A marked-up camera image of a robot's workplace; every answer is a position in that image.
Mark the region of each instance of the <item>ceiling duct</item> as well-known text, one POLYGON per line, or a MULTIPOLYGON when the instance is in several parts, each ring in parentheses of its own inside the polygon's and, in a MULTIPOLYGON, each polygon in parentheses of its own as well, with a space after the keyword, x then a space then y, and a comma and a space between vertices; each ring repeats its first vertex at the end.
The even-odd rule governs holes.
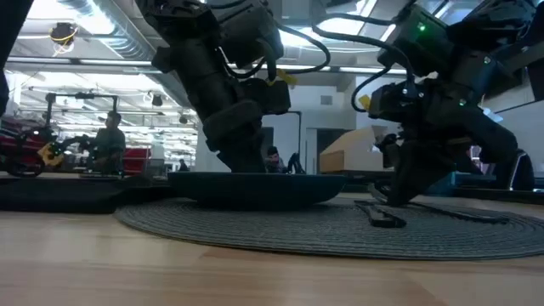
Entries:
MULTIPOLYGON (((144 38, 127 15, 113 0, 59 0, 68 9, 77 12, 77 21, 93 34, 122 38, 105 38, 100 41, 125 60, 152 60, 155 49, 144 38)), ((172 74, 149 76, 159 82, 167 94, 182 106, 189 106, 181 82, 172 74)))

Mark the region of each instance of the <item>yellow label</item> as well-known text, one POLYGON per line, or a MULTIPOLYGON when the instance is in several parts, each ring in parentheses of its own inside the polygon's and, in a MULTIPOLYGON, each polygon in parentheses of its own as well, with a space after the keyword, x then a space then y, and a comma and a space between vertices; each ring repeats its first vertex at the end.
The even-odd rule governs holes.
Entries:
POLYGON ((51 151, 49 150, 52 144, 53 143, 46 144, 43 148, 41 148, 37 152, 37 154, 42 157, 43 163, 45 163, 45 166, 57 166, 65 159, 64 154, 61 154, 59 156, 53 156, 53 158, 49 158, 50 155, 52 155, 51 151))
POLYGON ((364 95, 359 98, 359 103, 363 106, 365 110, 368 111, 368 109, 371 108, 371 98, 368 95, 364 95))
POLYGON ((297 85, 298 79, 292 75, 287 74, 287 72, 283 71, 282 69, 278 69, 278 77, 280 77, 280 79, 282 79, 289 85, 297 85))

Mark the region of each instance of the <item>cardboard box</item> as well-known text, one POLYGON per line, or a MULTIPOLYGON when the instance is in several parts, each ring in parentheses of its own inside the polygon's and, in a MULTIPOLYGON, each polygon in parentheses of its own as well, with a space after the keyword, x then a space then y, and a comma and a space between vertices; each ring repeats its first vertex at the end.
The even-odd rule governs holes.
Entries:
POLYGON ((370 126, 342 135, 320 154, 320 172, 391 171, 383 168, 383 154, 372 149, 387 127, 370 126))

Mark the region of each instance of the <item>black cable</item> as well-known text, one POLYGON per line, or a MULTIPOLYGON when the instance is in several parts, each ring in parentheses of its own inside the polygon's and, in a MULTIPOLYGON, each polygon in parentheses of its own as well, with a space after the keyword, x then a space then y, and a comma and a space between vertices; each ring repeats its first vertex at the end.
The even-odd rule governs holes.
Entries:
POLYGON ((391 26, 393 23, 395 23, 395 19, 392 19, 392 20, 380 20, 380 19, 377 19, 377 18, 363 17, 363 16, 347 14, 347 13, 331 13, 331 14, 326 15, 327 20, 332 19, 332 18, 340 18, 340 19, 368 22, 368 23, 371 23, 373 25, 378 25, 378 26, 391 26))
POLYGON ((257 42, 261 44, 266 59, 267 72, 269 74, 269 82, 273 82, 276 77, 275 52, 264 39, 258 38, 257 42))
POLYGON ((302 73, 317 72, 317 71, 320 71, 321 69, 323 69, 324 67, 326 67, 327 65, 329 65, 329 63, 331 63, 331 52, 329 51, 329 49, 322 42, 320 42, 318 40, 315 40, 312 37, 310 37, 310 36, 308 36, 308 35, 306 35, 306 34, 304 34, 302 32, 299 32, 299 31, 297 31, 295 29, 292 29, 292 28, 290 28, 288 26, 282 25, 278 21, 275 22, 275 26, 278 29, 280 29, 281 31, 284 31, 286 33, 292 34, 292 35, 297 36, 297 37, 304 38, 305 40, 312 43, 317 48, 321 49, 321 51, 323 51, 323 53, 325 54, 325 61, 323 61, 323 63, 321 63, 320 65, 317 65, 316 67, 312 67, 312 68, 308 68, 308 69, 289 70, 289 71, 286 71, 286 73, 295 75, 295 74, 302 74, 302 73))
POLYGON ((234 71, 232 68, 229 67, 229 63, 227 63, 226 59, 224 58, 224 56, 222 54, 221 54, 221 56, 223 57, 224 68, 227 70, 227 72, 231 76, 233 76, 235 78, 239 78, 239 79, 246 79, 246 78, 250 78, 250 77, 254 76, 259 70, 261 70, 264 63, 266 63, 266 59, 262 58, 261 61, 259 61, 258 64, 255 67, 253 67, 250 71, 244 72, 244 73, 238 73, 238 72, 234 71))
MULTIPOLYGON (((337 17, 330 17, 328 14, 323 20, 320 22, 337 18, 337 17)), ((371 46, 376 46, 379 48, 383 48, 388 50, 389 52, 392 52, 394 54, 397 54, 402 60, 401 64, 406 68, 406 82, 407 83, 414 83, 414 73, 413 68, 411 66, 410 60, 406 56, 404 52, 402 52, 399 48, 396 48, 393 45, 390 45, 386 42, 382 42, 379 39, 369 38, 369 37, 360 37, 356 35, 348 35, 348 34, 342 34, 342 33, 333 33, 329 31, 323 31, 321 30, 314 22, 312 22, 312 31, 314 31, 319 36, 330 38, 330 39, 336 39, 336 40, 342 40, 342 41, 348 41, 348 42, 355 42, 355 43, 365 43, 369 44, 371 46)))
POLYGON ((233 1, 231 3, 226 3, 226 4, 215 4, 215 5, 210 5, 210 9, 231 9, 235 6, 238 6, 240 4, 243 4, 246 0, 237 0, 237 1, 233 1))
POLYGON ((359 91, 364 86, 370 84, 372 81, 378 79, 379 77, 382 77, 383 75, 388 73, 390 70, 391 70, 391 67, 384 67, 381 71, 379 71, 378 73, 374 74, 373 76, 367 78, 361 84, 357 85, 357 87, 355 88, 355 90, 351 94, 351 107, 353 107, 354 110, 356 110, 358 112, 366 112, 365 109, 362 109, 357 105, 357 94, 359 93, 359 91))

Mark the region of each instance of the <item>wooden table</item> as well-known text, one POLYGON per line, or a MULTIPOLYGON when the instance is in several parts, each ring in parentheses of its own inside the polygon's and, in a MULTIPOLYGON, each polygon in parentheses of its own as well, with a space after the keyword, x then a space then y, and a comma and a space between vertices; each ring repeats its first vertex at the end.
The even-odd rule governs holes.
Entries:
MULTIPOLYGON (((544 218, 544 207, 440 200, 544 218)), ((434 263, 280 255, 170 241, 112 216, 0 212, 0 304, 542 306, 544 258, 434 263)))

